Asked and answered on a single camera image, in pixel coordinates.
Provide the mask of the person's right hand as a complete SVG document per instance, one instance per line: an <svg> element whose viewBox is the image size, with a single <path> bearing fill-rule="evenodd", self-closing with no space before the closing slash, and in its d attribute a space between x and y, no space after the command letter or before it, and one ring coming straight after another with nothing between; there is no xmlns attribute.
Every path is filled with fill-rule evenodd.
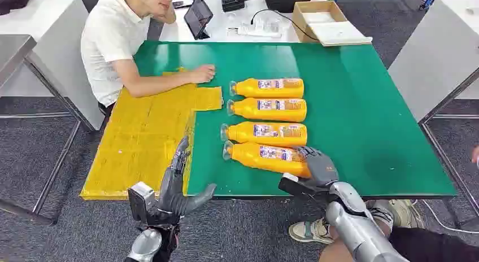
<svg viewBox="0 0 479 262"><path fill-rule="evenodd" d="M192 84L202 84L210 82L216 73L213 64L204 64L189 72L188 81Z"/></svg>

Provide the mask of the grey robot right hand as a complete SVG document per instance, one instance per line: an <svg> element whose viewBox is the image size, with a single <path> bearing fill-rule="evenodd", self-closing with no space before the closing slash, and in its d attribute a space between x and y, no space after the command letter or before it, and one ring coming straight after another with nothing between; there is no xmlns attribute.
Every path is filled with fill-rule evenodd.
<svg viewBox="0 0 479 262"><path fill-rule="evenodd" d="M306 162L311 181L316 187L328 187L339 181L337 169L328 155L309 146L297 146L294 149Z"/></svg>

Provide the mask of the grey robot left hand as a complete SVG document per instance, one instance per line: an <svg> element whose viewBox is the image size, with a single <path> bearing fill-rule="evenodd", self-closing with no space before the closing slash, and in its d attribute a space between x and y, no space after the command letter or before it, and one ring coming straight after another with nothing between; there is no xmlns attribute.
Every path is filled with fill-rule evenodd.
<svg viewBox="0 0 479 262"><path fill-rule="evenodd" d="M216 190L216 184L209 184L195 196L183 194L183 176L187 158L189 137L182 138L173 155L170 165L164 172L160 185L159 198L153 209L148 211L149 226L177 225L180 218L206 204Z"/></svg>

